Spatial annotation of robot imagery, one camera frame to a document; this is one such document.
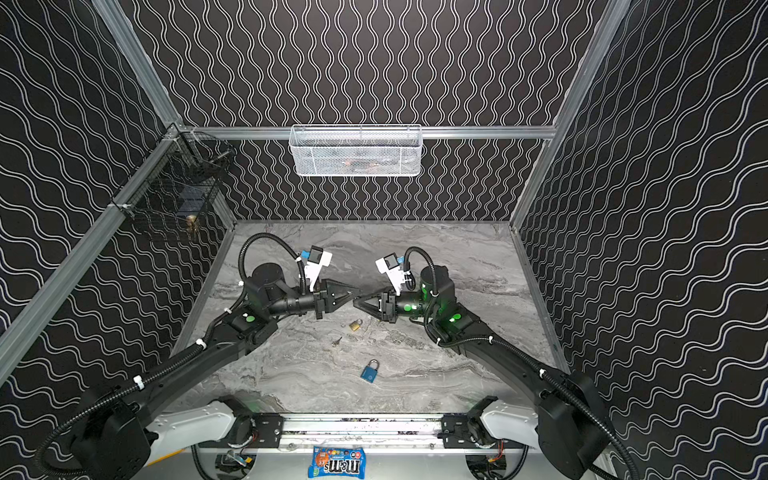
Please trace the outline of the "blue padlock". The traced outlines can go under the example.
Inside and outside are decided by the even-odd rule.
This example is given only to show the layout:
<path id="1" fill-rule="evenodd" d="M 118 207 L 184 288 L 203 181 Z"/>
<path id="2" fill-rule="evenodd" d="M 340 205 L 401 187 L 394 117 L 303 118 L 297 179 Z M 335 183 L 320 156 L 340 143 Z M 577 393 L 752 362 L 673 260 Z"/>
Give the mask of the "blue padlock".
<path id="1" fill-rule="evenodd" d="M 363 368 L 360 378 L 368 383 L 373 383 L 378 375 L 380 362 L 377 359 L 371 359 Z"/>

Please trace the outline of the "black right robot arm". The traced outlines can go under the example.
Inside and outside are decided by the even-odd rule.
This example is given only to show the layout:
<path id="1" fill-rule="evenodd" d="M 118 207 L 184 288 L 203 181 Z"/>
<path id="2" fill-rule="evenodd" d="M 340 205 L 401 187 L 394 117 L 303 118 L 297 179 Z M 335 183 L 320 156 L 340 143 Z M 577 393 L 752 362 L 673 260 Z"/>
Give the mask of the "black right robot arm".
<path id="1" fill-rule="evenodd" d="M 509 440 L 535 448 L 569 479 L 588 471 L 609 478 L 595 461 L 611 447 L 630 478 L 639 478 L 589 376 L 566 373 L 505 340 L 459 301 L 448 268 L 435 264 L 424 249 L 410 247 L 402 257 L 390 254 L 376 266 L 390 284 L 359 295 L 353 302 L 358 310 L 382 322 L 405 317 L 421 325 L 435 346 L 478 362 L 528 398 L 527 414 L 498 398 L 479 402 L 467 415 L 472 442 L 485 446 Z"/>

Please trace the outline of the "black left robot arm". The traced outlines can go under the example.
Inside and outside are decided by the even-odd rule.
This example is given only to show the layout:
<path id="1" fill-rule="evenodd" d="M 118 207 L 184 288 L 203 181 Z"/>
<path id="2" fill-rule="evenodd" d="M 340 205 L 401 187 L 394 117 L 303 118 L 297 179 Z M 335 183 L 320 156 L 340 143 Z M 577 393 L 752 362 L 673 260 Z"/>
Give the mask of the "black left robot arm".
<path id="1" fill-rule="evenodd" d="M 276 263 L 246 269 L 249 248 L 259 240 L 282 247 L 299 273 L 286 284 Z M 282 238 L 259 232 L 238 253 L 243 283 L 235 303 L 216 317 L 202 337 L 165 362 L 108 389 L 88 391 L 78 411 L 55 427 L 34 455 L 37 469 L 50 477 L 128 479 L 150 460 L 160 434 L 150 424 L 172 402 L 220 368 L 249 355 L 277 331 L 281 320 L 312 313 L 322 318 L 353 300 L 360 290 L 315 273 L 323 249 L 299 253 Z"/>

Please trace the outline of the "brass object in basket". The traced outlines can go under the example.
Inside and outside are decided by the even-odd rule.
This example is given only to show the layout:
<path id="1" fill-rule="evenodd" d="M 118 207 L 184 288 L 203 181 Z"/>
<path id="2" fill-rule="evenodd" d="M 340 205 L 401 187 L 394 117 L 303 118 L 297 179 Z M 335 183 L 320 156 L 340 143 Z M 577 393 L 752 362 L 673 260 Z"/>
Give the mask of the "brass object in basket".
<path id="1" fill-rule="evenodd" d="M 189 215 L 185 219 L 186 230 L 189 234 L 194 234 L 199 231 L 199 222 L 196 215 Z"/>

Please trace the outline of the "blue candy bag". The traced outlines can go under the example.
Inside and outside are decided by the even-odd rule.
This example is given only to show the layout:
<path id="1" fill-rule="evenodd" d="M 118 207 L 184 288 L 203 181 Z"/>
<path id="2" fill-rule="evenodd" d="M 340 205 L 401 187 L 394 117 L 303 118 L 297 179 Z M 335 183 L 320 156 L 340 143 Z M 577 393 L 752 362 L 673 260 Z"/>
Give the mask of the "blue candy bag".
<path id="1" fill-rule="evenodd" d="M 362 448 L 315 446 L 308 467 L 308 477 L 312 479 L 339 476 L 364 479 L 366 465 L 366 453 Z"/>

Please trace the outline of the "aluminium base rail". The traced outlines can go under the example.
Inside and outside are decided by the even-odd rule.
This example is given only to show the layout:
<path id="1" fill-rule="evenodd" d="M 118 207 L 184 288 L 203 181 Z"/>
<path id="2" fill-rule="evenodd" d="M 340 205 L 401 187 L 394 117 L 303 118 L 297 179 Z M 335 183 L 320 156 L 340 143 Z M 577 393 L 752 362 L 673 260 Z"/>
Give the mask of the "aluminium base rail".
<path id="1" fill-rule="evenodd" d="M 207 450 L 237 453 L 309 453 L 315 446 L 363 448 L 372 453 L 491 453 L 499 442 L 528 445 L 536 453 L 544 443 L 538 415 L 529 408 L 495 402 L 481 414 L 256 414 L 247 443 L 208 441 Z"/>

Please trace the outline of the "aluminium corner frame post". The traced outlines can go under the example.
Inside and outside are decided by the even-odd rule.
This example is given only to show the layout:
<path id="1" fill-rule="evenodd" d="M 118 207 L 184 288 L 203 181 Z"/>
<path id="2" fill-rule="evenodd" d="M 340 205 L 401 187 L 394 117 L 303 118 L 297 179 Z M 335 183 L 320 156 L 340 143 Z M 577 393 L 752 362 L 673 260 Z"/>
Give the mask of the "aluminium corner frame post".
<path id="1" fill-rule="evenodd" d="M 120 2 L 95 0 L 93 5 L 119 51 L 132 68 L 138 84 L 147 95 L 157 116 L 166 127 L 182 125 L 181 114 L 173 105 L 167 89 L 161 82 Z"/>

